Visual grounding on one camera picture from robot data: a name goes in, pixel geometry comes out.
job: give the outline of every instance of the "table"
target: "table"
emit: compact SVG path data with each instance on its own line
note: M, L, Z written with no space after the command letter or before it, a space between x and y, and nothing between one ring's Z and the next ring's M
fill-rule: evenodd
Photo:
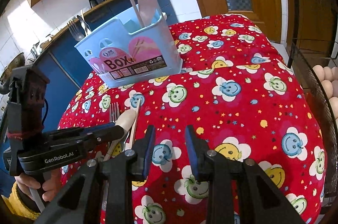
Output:
M313 223L323 200L326 154L319 125L282 57L238 14L178 23L170 30L184 61L181 74L109 89L92 72L59 128L107 123L106 105L118 102L124 111L141 100L136 139L154 125L156 146L147 180L133 182L135 224L204 223L208 183L191 174L188 124L227 158L253 158L302 219ZM102 160L107 149L101 144L89 158ZM117 146L113 155L120 152ZM61 169L63 184L85 161Z

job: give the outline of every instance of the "screw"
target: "screw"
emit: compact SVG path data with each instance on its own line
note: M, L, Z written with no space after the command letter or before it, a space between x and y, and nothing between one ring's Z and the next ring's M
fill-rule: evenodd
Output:
M207 155L208 156L215 156L216 152L214 150L209 150L209 151L207 151Z
M251 158L248 158L245 160L245 163L248 165L248 166L253 166L255 164L255 161Z
M135 151L134 151L134 150L126 150L126 151L124 152L124 154L125 154L126 156L132 156L132 155L135 154Z
M95 159L89 159L87 161L87 166L88 167L94 167L96 165L96 160Z

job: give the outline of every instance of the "plastic box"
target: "plastic box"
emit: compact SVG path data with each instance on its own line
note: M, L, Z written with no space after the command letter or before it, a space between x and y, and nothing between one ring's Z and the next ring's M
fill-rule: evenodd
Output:
M141 28L132 7L75 48L109 88L179 74L183 62L162 13L156 11L152 24Z

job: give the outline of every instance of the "yellow sleeve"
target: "yellow sleeve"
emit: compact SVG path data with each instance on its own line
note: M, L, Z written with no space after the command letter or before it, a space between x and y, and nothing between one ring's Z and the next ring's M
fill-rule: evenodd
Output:
M15 182L9 198L2 196L2 198L5 201L8 209L13 214L17 214L19 216L23 216L23 217L26 217L26 218L29 218L29 219L32 219L32 220L37 219L40 214L30 210L29 208L27 208L25 206L25 204L21 201L21 199L19 197L17 187L18 186Z

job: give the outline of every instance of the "barcode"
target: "barcode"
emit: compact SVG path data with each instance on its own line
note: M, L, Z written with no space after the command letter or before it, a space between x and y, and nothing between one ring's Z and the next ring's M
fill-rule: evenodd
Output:
M134 69L134 72L137 73L137 74L144 73L144 72L147 72L147 71L148 71L147 66L143 66L143 67Z

